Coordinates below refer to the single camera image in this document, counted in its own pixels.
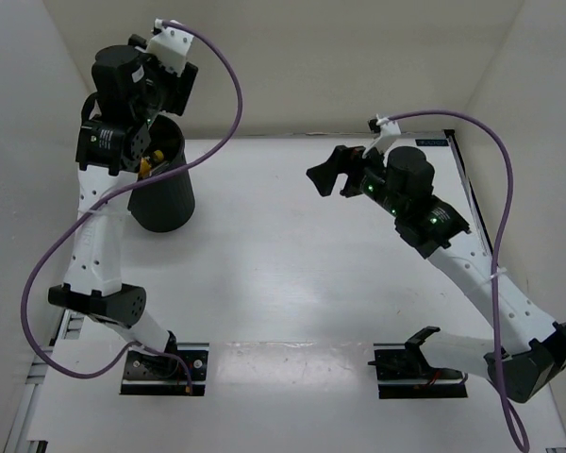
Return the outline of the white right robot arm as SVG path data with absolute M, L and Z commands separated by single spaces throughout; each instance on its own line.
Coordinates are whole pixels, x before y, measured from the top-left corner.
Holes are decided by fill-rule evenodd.
M 444 273 L 475 306 L 501 340 L 458 336 L 425 327 L 405 343 L 405 366 L 424 378 L 436 368 L 453 369 L 497 381 L 509 400 L 525 403 L 566 368 L 566 322 L 538 308 L 480 249 L 469 223 L 433 194 L 435 169 L 425 153 L 412 146 L 388 155 L 362 146 L 335 147 L 307 176 L 322 196 L 332 194 L 345 175 L 341 195 L 365 195 L 392 215 L 400 238 Z

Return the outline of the clear bottle blue label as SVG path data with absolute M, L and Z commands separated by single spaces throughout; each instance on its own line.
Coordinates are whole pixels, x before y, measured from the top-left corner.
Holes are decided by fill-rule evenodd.
M 148 83 L 141 96 L 142 116 L 151 125 L 158 114 L 163 111 L 164 91 L 154 83 Z

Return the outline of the clear bottle yellow cap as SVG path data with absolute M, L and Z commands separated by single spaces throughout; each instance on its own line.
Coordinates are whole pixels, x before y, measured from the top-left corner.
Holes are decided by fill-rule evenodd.
M 164 153 L 161 150 L 154 150 L 141 158 L 139 179 L 146 179 L 155 175 L 158 171 L 168 164 Z

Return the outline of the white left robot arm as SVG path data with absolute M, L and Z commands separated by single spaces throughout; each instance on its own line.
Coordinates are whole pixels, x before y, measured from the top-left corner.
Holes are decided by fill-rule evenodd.
M 48 295 L 50 304 L 83 313 L 126 341 L 151 348 L 145 363 L 159 378 L 177 370 L 175 335 L 149 314 L 145 289 L 122 281 L 125 218 L 132 215 L 151 232 L 182 227 L 195 208 L 191 178 L 182 173 L 100 208 L 95 203 L 185 164 L 184 136 L 168 116 L 183 114 L 197 75 L 187 61 L 191 41 L 191 34 L 168 28 L 150 40 L 133 35 L 96 54 L 95 91 L 81 110 L 75 153 L 83 224 L 63 282 Z

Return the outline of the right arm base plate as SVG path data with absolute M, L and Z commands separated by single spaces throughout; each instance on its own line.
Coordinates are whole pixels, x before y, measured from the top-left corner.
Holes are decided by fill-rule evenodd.
M 448 368 L 423 368 L 413 361 L 403 344 L 374 344 L 380 400 L 467 398 L 468 375 Z

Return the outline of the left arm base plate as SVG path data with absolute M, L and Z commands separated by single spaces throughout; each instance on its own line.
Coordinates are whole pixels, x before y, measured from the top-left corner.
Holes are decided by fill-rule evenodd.
M 209 344 L 178 344 L 176 354 L 190 371 L 191 386 L 188 385 L 185 369 L 178 361 L 130 350 L 125 358 L 120 394 L 204 396 Z

